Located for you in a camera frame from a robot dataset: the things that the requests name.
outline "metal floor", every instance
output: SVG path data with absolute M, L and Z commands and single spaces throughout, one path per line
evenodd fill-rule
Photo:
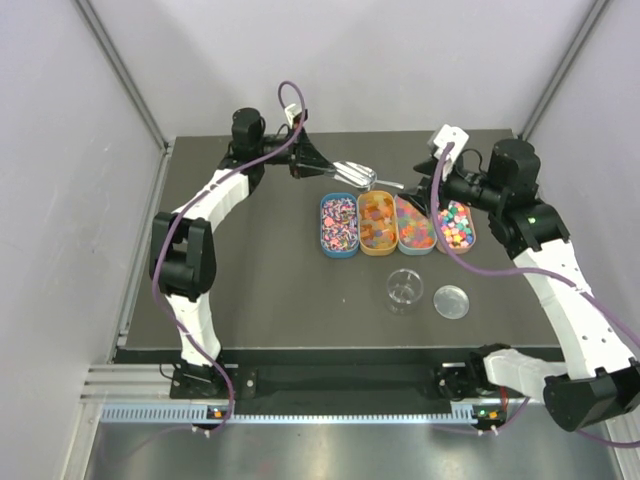
M 528 407 L 498 437 L 428 425 L 229 425 L 209 440 L 169 433 L 119 463 L 162 429 L 101 425 L 85 480 L 622 478 L 613 450 L 563 432 L 540 406 Z

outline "metal scoop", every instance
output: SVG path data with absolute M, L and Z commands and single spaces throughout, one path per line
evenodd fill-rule
M 404 190 L 402 183 L 378 180 L 378 174 L 374 170 L 359 163 L 333 162 L 333 165 L 336 168 L 335 172 L 327 172 L 327 176 L 356 187 L 358 190 L 368 192 L 376 183 Z

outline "petri dish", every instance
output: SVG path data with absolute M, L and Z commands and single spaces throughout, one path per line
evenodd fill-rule
M 433 306 L 444 318 L 458 320 L 469 312 L 469 297 L 460 287 L 445 285 L 433 296 Z

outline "colorful candy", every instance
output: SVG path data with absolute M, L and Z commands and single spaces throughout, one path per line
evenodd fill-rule
M 353 250 L 358 243 L 356 203 L 347 197 L 322 204 L 322 246 L 334 252 Z
M 431 248 L 435 234 L 431 221 L 406 200 L 396 197 L 398 239 L 409 248 Z
M 365 247 L 386 249 L 395 247 L 396 226 L 393 220 L 393 199 L 387 195 L 363 195 L 359 201 L 360 241 Z
M 440 229 L 452 248 L 467 248 L 473 245 L 473 230 L 469 225 L 468 210 L 459 202 L 449 203 L 449 208 L 438 215 Z

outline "plastic container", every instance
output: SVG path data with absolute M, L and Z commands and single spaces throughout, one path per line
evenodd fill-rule
M 431 220 L 397 195 L 394 201 L 398 225 L 398 250 L 405 255 L 426 255 L 431 252 L 438 242 Z M 408 226 L 412 227 L 412 232 L 407 241 L 407 235 L 403 232 Z
M 462 209 L 462 210 L 464 211 L 464 216 L 465 216 L 465 218 L 467 218 L 467 219 L 468 219 L 468 221 L 469 221 L 469 225 L 468 225 L 468 227 L 469 227 L 469 229 L 471 230 L 471 235 L 472 235 L 472 237 L 473 237 L 473 241 L 470 243 L 470 245 L 469 245 L 469 246 L 466 246 L 466 247 L 456 247 L 456 246 L 451 246 L 451 244 L 450 244 L 450 246 L 451 246 L 451 248 L 453 249 L 453 251 L 454 251 L 455 253 L 457 253 L 458 255 L 461 255 L 461 254 L 463 254 L 463 253 L 467 253 L 469 250 L 471 250 L 471 247 L 473 247 L 473 246 L 475 245 L 475 243 L 476 243 L 476 241 L 477 241 L 478 239 L 477 239 L 477 237 L 476 237 L 476 229 L 475 229 L 475 228 L 474 228 L 474 226 L 473 226 L 473 220 L 471 219 L 471 210 L 469 210 L 469 207 L 467 207 L 466 205 L 462 205 L 461 203 L 458 203 L 458 202 L 451 202 L 451 203 L 449 204 L 449 209 L 450 209 L 452 206 L 455 206 L 455 208 L 456 208 L 456 209 L 458 209 L 458 210 L 459 210 L 459 209 Z M 441 218 L 442 218 L 442 217 L 441 217 L 441 214 L 439 214 L 439 215 L 438 215 L 438 225 L 436 225 L 436 226 L 435 226 L 436 228 L 443 228 L 443 227 L 442 227 L 442 225 L 441 225 L 441 223 L 442 223 Z M 438 243 L 436 244 L 436 248 L 437 248 L 439 251 L 441 251 L 442 253 L 446 253 L 446 251 L 445 251 L 444 247 L 442 246 L 442 243 L 441 243 L 441 242 L 438 242 Z
M 396 270 L 387 279 L 387 306 L 398 315 L 415 310 L 423 293 L 420 275 L 408 268 Z
M 325 215 L 325 204 L 330 201 L 330 200 L 340 200 L 340 199 L 349 199 L 353 202 L 354 205 L 354 210 L 353 210 L 353 214 L 352 215 L 348 215 L 345 218 L 343 218 L 343 221 L 351 221 L 353 220 L 355 222 L 355 229 L 356 229 L 356 233 L 355 233 L 355 244 L 352 248 L 349 248 L 348 250 L 338 250 L 338 249 L 332 249 L 330 246 L 326 246 L 326 242 L 324 241 L 324 235 L 326 232 L 325 230 L 325 219 L 326 219 L 326 215 Z M 359 239 L 359 234 L 358 234 L 358 214 L 357 214 L 357 210 L 358 210 L 358 202 L 356 200 L 356 197 L 354 197 L 353 195 L 351 195 L 350 193 L 330 193 L 328 195 L 325 195 L 324 198 L 320 201 L 320 246 L 322 247 L 322 251 L 331 258 L 349 258 L 349 257 L 353 257 L 356 253 L 358 253 L 358 245 L 360 243 L 360 239 Z
M 458 320 L 469 313 L 469 297 L 460 287 L 445 285 L 433 296 L 433 306 L 444 318 Z
M 391 194 L 372 190 L 358 197 L 358 239 L 367 255 L 390 255 L 398 245 L 395 203 Z

